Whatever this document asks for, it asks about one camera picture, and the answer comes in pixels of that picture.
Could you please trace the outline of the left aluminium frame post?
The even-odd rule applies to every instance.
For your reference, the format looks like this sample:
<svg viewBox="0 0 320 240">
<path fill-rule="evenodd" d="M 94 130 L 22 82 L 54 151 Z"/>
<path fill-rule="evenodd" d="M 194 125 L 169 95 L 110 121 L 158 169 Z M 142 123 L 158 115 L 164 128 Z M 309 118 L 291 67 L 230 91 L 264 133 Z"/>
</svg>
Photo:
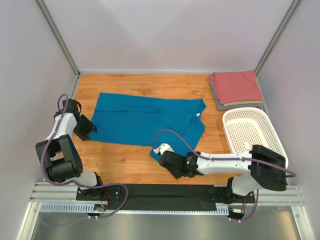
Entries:
<svg viewBox="0 0 320 240">
<path fill-rule="evenodd" d="M 45 22 L 47 23 L 54 39 L 56 40 L 58 46 L 60 47 L 67 63 L 69 64 L 70 68 L 72 69 L 73 73 L 75 74 L 76 77 L 80 76 L 80 71 L 65 43 L 63 40 L 63 37 L 53 19 L 52 14 L 50 13 L 49 8 L 47 7 L 46 3 L 44 0 L 35 0 L 35 4 L 37 5 L 40 13 L 42 14 Z"/>
</svg>

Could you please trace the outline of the white perforated basket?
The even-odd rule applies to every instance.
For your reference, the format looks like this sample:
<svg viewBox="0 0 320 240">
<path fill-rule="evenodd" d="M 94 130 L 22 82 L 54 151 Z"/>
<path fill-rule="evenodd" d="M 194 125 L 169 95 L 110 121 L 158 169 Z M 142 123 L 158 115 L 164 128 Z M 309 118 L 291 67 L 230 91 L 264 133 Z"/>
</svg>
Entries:
<svg viewBox="0 0 320 240">
<path fill-rule="evenodd" d="M 240 107 L 227 110 L 222 116 L 224 135 L 231 153 L 249 151 L 253 145 L 262 145 L 289 160 L 283 145 L 268 117 L 259 108 Z"/>
</svg>

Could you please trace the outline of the blue t shirt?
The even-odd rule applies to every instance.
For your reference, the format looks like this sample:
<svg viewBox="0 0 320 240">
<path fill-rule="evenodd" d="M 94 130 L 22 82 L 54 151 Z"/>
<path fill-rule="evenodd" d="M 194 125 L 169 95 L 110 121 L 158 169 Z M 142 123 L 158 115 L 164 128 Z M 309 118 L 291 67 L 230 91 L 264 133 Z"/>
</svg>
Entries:
<svg viewBox="0 0 320 240">
<path fill-rule="evenodd" d="M 195 149 L 205 125 L 203 99 L 164 99 L 101 93 L 91 122 L 92 141 L 137 146 L 169 144 L 175 153 Z"/>
</svg>

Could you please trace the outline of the aluminium frame post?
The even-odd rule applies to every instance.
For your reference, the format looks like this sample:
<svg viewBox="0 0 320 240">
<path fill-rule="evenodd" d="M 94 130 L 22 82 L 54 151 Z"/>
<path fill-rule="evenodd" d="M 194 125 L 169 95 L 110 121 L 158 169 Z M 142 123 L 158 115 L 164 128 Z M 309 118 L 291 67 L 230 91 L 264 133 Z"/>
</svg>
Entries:
<svg viewBox="0 0 320 240">
<path fill-rule="evenodd" d="M 80 71 L 65 43 L 63 40 L 63 37 L 53 19 L 52 14 L 50 13 L 49 8 L 47 7 L 46 3 L 44 0 L 35 0 L 35 4 L 37 5 L 40 13 L 42 14 L 45 22 L 47 23 L 54 39 L 56 40 L 58 46 L 60 47 L 67 63 L 69 64 L 70 68 L 72 69 L 73 73 L 75 74 L 76 77 L 80 76 Z"/>
<path fill-rule="evenodd" d="M 286 30 L 291 18 L 297 11 L 299 5 L 302 3 L 302 0 L 292 0 L 287 11 L 285 12 L 283 18 L 281 19 L 279 26 L 277 27 L 275 33 L 273 34 L 272 38 L 270 39 L 264 53 L 262 54 L 254 72 L 255 75 L 258 76 L 261 72 L 262 68 L 264 67 L 265 63 L 267 62 L 269 56 L 271 55 L 273 49 L 275 48 L 277 42 L 280 40 L 282 34 Z"/>
</svg>

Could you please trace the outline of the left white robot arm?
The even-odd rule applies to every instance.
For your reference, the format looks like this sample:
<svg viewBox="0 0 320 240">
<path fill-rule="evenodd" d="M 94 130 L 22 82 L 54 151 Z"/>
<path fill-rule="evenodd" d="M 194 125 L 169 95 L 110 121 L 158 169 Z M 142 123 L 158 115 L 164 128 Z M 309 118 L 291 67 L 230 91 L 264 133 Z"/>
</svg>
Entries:
<svg viewBox="0 0 320 240">
<path fill-rule="evenodd" d="M 100 176 L 84 169 L 81 157 L 72 141 L 75 134 L 80 140 L 89 140 L 97 127 L 81 113 L 81 104 L 74 99 L 59 98 L 62 108 L 54 115 L 54 126 L 49 136 L 35 145 L 44 179 L 54 186 L 74 183 L 78 186 L 78 200 L 98 201 L 103 191 L 98 189 L 103 182 Z"/>
</svg>

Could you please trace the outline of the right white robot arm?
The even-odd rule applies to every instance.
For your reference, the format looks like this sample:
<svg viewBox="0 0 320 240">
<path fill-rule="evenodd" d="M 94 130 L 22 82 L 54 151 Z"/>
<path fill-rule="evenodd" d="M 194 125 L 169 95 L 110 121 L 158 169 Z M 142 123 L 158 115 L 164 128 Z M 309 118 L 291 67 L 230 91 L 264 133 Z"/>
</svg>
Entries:
<svg viewBox="0 0 320 240">
<path fill-rule="evenodd" d="M 160 157 L 159 164 L 175 179 L 235 173 L 236 177 L 228 179 L 222 197 L 228 202 L 255 190 L 283 192 L 287 189 L 285 157 L 262 145 L 253 145 L 251 150 L 237 153 L 213 154 L 193 150 L 180 155 L 169 144 L 163 143 L 153 151 Z"/>
</svg>

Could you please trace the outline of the right aluminium frame post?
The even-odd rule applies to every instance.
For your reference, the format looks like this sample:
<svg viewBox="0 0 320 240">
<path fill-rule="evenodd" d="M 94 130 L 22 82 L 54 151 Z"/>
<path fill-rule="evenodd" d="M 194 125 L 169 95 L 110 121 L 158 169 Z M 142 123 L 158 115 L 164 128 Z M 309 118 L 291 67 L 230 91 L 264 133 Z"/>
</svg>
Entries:
<svg viewBox="0 0 320 240">
<path fill-rule="evenodd" d="M 297 11 L 299 5 L 302 3 L 302 0 L 292 0 L 287 11 L 285 12 L 283 18 L 281 19 L 279 26 L 277 27 L 275 33 L 273 34 L 272 38 L 270 39 L 264 53 L 262 54 L 254 72 L 255 75 L 258 76 L 261 72 L 262 68 L 264 67 L 265 63 L 267 62 L 269 56 L 271 55 L 273 49 L 275 48 L 277 42 L 280 40 L 282 34 L 286 30 L 291 18 Z"/>
</svg>

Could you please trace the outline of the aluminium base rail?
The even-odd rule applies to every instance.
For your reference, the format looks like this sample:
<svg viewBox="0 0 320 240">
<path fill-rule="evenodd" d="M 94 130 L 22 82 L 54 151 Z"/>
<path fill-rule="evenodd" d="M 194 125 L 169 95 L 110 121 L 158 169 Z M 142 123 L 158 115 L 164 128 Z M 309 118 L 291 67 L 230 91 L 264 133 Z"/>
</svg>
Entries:
<svg viewBox="0 0 320 240">
<path fill-rule="evenodd" d="M 197 200 L 215 204 L 253 204 L 266 206 L 302 206 L 303 200 L 297 186 L 287 186 L 286 191 L 260 189 L 246 196 L 228 193 L 225 186 L 214 185 L 173 185 L 173 184 L 127 184 L 107 186 L 100 189 L 81 190 L 76 185 L 54 186 L 47 182 L 37 182 L 32 191 L 32 202 L 97 202 L 121 203 L 143 200 L 186 201 Z"/>
</svg>

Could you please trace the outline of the folded red t shirt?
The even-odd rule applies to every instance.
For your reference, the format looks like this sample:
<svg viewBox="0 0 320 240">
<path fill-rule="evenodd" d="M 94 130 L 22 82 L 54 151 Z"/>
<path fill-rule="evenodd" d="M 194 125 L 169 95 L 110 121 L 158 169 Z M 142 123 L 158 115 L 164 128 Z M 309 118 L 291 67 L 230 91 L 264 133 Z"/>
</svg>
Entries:
<svg viewBox="0 0 320 240">
<path fill-rule="evenodd" d="M 217 100 L 223 106 L 260 104 L 263 97 L 253 70 L 215 72 L 209 75 Z"/>
</svg>

